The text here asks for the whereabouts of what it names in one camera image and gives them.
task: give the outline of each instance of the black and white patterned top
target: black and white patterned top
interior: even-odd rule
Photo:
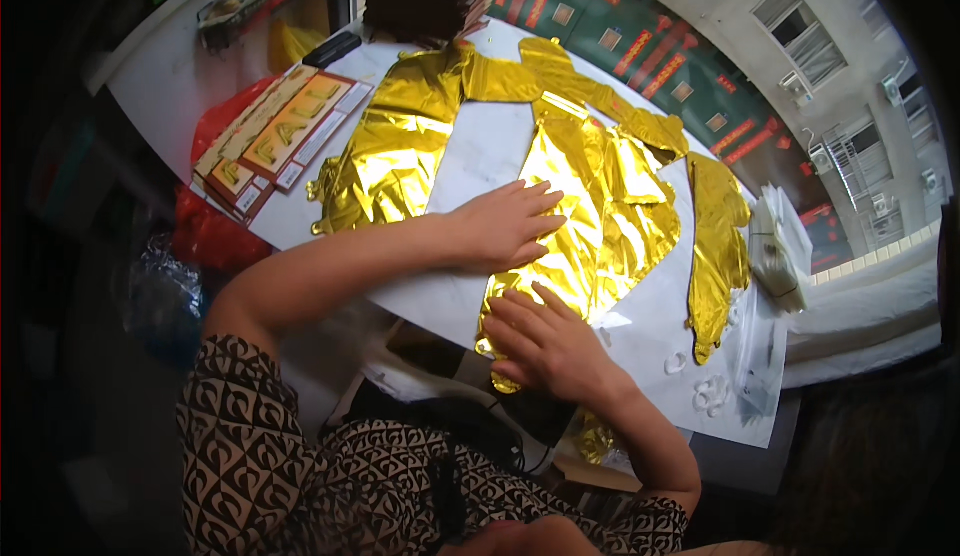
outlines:
[[[194,554],[436,553],[451,508],[439,485],[457,491],[464,538],[561,514],[604,553],[667,554],[688,523],[673,500],[648,498],[602,526],[447,434],[396,421],[347,423],[310,446],[279,366],[231,335],[203,342],[176,418]]]

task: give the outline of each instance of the woman's right hand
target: woman's right hand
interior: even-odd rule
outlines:
[[[624,390],[635,391],[636,384],[607,355],[594,330],[557,294],[539,283],[533,288],[544,304],[514,289],[489,300],[484,332],[509,358],[490,368],[588,408]]]

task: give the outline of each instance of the cardboard box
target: cardboard box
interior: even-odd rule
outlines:
[[[274,185],[239,162],[221,158],[202,179],[203,190],[237,222],[249,225],[274,193]]]
[[[274,81],[194,165],[194,180],[249,225],[287,190],[373,86],[298,64]]]
[[[374,88],[320,71],[273,117],[241,156],[282,191],[293,187],[333,131]]]

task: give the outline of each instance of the clear plastic bag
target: clear plastic bag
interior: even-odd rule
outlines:
[[[117,273],[113,291],[126,332],[151,356],[189,370],[209,302],[200,270],[174,258],[170,233],[160,233]]]

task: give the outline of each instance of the deflated foil balloon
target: deflated foil balloon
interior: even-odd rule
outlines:
[[[567,223],[542,238],[549,252],[523,268],[494,274],[486,285],[475,348],[496,353],[482,336],[489,299],[515,288],[536,295],[534,281],[553,290],[588,322],[594,322],[627,295],[677,245],[680,218],[673,188],[650,168],[652,154],[641,141],[606,129],[588,112],[546,92],[533,145],[520,172],[531,183],[549,180],[563,191],[553,213]],[[516,383],[497,374],[498,391],[512,393]]]
[[[720,346],[731,289],[750,284],[747,242],[738,230],[750,223],[750,206],[723,162],[690,152],[686,171],[696,214],[687,324],[696,337],[693,355],[697,364],[703,364]]]
[[[307,199],[323,202],[323,219],[311,230],[331,233],[425,213],[463,101],[532,102],[541,93],[522,64],[485,58],[467,41],[401,54],[343,155],[308,183]]]
[[[567,51],[543,37],[520,41],[520,59],[534,71],[543,89],[580,104],[590,104],[617,121],[619,131],[655,149],[654,172],[664,164],[687,155],[690,143],[684,137],[684,122],[675,114],[660,116],[633,107],[609,85],[581,75],[573,68]],[[534,103],[534,116],[539,115]]]
[[[556,42],[530,37],[519,48],[523,64],[544,88],[533,103],[534,141],[520,177],[534,183],[549,180],[552,189],[562,190],[554,213],[569,220],[540,241],[549,250],[546,256],[487,282],[475,349],[496,358],[504,356],[483,337],[490,298],[509,288],[537,298],[532,291],[537,281],[594,322],[673,250],[680,237],[675,195],[654,171],[690,148],[678,117],[635,108],[609,86],[580,75]],[[620,125],[605,129],[586,104]],[[645,142],[659,152],[654,154]],[[491,378],[502,393],[520,389],[496,373]]]

